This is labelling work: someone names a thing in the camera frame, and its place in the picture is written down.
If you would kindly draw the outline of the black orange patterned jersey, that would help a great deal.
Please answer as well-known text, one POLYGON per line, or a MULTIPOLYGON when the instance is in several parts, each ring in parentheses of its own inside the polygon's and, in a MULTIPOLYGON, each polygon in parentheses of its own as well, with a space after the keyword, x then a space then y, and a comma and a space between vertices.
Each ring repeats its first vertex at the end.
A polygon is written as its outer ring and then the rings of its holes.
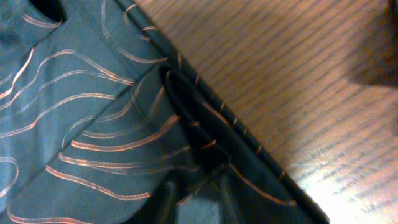
POLYGON ((2 223, 327 223, 134 1, 1 2, 2 223))

